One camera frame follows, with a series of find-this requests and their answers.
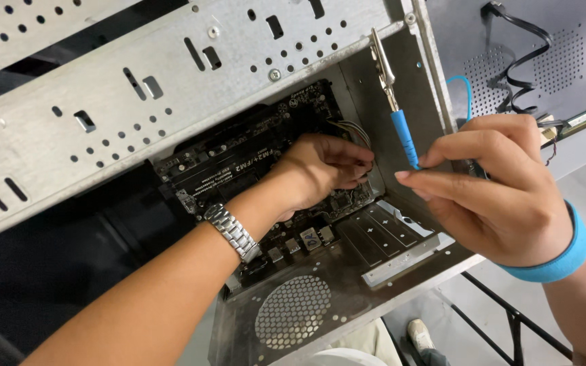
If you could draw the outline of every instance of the sneaker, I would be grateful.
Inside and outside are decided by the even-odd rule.
[[[415,349],[417,349],[419,353],[427,348],[435,348],[431,341],[431,336],[428,335],[427,326],[421,319],[416,319],[408,323],[406,331],[408,332],[408,336],[411,337]]]

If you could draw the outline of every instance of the motherboard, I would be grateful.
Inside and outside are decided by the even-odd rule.
[[[197,222],[207,208],[225,204],[265,176],[304,133],[350,140],[330,124],[343,116],[327,80],[299,90],[272,105],[257,105],[176,147],[154,162],[154,170]],[[369,183],[336,189],[326,199],[275,224],[259,242],[262,255],[242,264],[227,283],[232,294],[256,284],[334,241],[331,224],[373,200]]]

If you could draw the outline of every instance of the hexagonal mesh vent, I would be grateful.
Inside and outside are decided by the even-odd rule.
[[[533,60],[534,76],[539,88],[552,95],[582,79],[584,65],[583,38],[578,31],[560,30],[553,35],[553,45]]]
[[[277,287],[256,315],[259,341],[276,350],[301,344],[322,325],[330,298],[327,283],[313,276],[296,277]]]
[[[511,61],[503,46],[496,46],[462,63],[471,84],[472,117],[497,113],[497,107],[509,94],[509,86],[500,80]]]

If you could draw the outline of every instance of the screw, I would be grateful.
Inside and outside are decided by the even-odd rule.
[[[282,78],[282,73],[279,72],[279,70],[277,70],[276,68],[274,68],[273,70],[268,72],[268,79],[270,79],[273,82],[277,81],[281,78]]]
[[[220,36],[220,35],[221,35],[221,31],[220,31],[220,30],[218,30],[218,28],[216,28],[216,27],[210,27],[210,28],[207,30],[207,35],[208,35],[210,38],[216,38],[216,37],[218,37],[218,36]]]
[[[404,16],[404,21],[408,25],[415,24],[416,20],[417,19],[415,19],[415,14],[413,14],[413,13],[408,13],[408,14],[406,14],[406,16]]]

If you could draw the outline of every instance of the wristwatch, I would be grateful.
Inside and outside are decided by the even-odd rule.
[[[248,263],[261,255],[259,244],[250,237],[243,225],[225,210],[223,204],[217,203],[209,207],[204,217],[230,242],[243,262]]]

